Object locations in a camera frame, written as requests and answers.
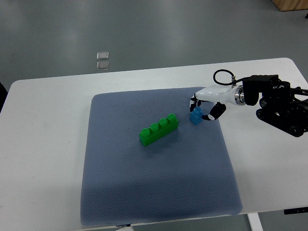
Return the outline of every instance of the blue mat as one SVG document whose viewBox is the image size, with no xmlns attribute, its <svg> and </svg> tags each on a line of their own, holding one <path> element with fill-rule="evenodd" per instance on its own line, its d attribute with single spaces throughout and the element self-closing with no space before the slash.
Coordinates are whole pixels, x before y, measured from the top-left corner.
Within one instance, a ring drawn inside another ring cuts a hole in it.
<svg viewBox="0 0 308 231">
<path fill-rule="evenodd" d="M 81 223 L 123 225 L 235 215 L 242 203 L 218 121 L 194 125 L 200 88 L 94 96 L 85 155 Z M 203 103 L 205 112 L 213 103 Z M 139 132 L 174 113 L 179 128 L 144 147 Z"/>
</svg>

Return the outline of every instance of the robotic arm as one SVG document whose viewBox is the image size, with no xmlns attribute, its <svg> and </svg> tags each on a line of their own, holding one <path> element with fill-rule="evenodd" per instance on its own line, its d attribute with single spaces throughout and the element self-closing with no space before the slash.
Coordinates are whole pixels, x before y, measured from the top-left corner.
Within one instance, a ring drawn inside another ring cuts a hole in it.
<svg viewBox="0 0 308 231">
<path fill-rule="evenodd" d="M 230 83 L 216 80 L 216 74 L 221 71 L 232 75 Z M 251 76 L 236 80 L 232 72 L 221 69 L 214 73 L 213 79 L 219 85 L 204 88 L 191 97 L 191 112 L 201 102 L 217 102 L 202 119 L 218 119 L 225 112 L 227 102 L 239 106 L 254 106 L 258 102 L 259 93 L 262 93 L 259 101 L 261 109 L 256 111 L 257 118 L 295 137 L 308 131 L 308 100 L 301 101 L 295 97 L 308 96 L 308 90 L 300 87 L 293 89 L 289 82 L 281 81 L 278 75 Z M 240 81 L 243 85 L 237 86 L 236 83 Z"/>
</svg>

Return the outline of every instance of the small square object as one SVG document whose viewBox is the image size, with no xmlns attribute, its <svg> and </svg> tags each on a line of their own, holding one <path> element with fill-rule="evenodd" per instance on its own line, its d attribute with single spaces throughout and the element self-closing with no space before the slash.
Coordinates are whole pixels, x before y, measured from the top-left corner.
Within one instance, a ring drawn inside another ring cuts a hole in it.
<svg viewBox="0 0 308 231">
<path fill-rule="evenodd" d="M 97 62 L 96 70 L 101 71 L 101 70 L 108 70 L 108 69 L 109 69 L 109 61 Z"/>
<path fill-rule="evenodd" d="M 190 121 L 192 121 L 193 124 L 198 125 L 202 122 L 202 116 L 204 115 L 204 112 L 201 107 L 195 107 L 194 110 L 190 114 Z"/>
<path fill-rule="evenodd" d="M 97 60 L 102 60 L 102 59 L 108 59 L 109 58 L 109 51 L 102 51 L 97 53 Z"/>
</svg>

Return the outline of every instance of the black cable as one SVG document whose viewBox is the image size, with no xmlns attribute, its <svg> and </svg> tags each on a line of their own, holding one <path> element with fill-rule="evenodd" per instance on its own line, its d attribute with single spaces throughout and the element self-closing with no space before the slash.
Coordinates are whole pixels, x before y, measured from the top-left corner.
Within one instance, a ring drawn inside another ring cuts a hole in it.
<svg viewBox="0 0 308 231">
<path fill-rule="evenodd" d="M 234 77 L 234 74 L 233 74 L 231 71 L 229 71 L 229 70 L 220 69 L 220 70 L 218 70 L 218 71 L 215 71 L 215 73 L 214 73 L 214 75 L 213 75 L 213 80 L 214 80 L 215 83 L 217 83 L 217 84 L 219 84 L 219 85 L 229 86 L 229 85 L 233 85 L 233 84 L 235 84 L 235 83 L 241 82 L 243 79 L 245 79 L 245 78 L 241 78 L 241 79 L 239 79 L 239 80 L 232 81 L 232 82 L 230 82 L 230 83 L 221 83 L 221 82 L 218 82 L 218 81 L 216 80 L 216 74 L 217 74 L 218 72 L 221 72 L 221 71 L 227 72 L 227 73 L 229 73 L 232 77 Z"/>
</svg>

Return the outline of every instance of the lego stud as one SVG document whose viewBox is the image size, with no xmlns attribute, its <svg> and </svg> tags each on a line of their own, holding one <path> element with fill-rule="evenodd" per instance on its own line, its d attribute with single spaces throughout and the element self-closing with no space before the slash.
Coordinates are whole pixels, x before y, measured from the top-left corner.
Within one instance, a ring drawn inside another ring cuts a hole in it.
<svg viewBox="0 0 308 231">
<path fill-rule="evenodd" d="M 159 130 L 159 125 L 158 124 L 151 124 L 150 129 L 153 133 L 156 133 Z"/>
<path fill-rule="evenodd" d="M 150 130 L 148 128 L 142 129 L 141 135 L 145 138 L 148 137 L 150 135 Z"/>
<path fill-rule="evenodd" d="M 165 119 L 165 118 L 162 118 L 162 119 L 159 120 L 158 124 L 161 128 L 165 128 L 168 124 L 168 120 Z"/>
<path fill-rule="evenodd" d="M 167 120 L 169 120 L 170 122 L 174 122 L 177 120 L 177 117 L 175 116 L 175 114 L 169 114 L 167 116 Z"/>
</svg>

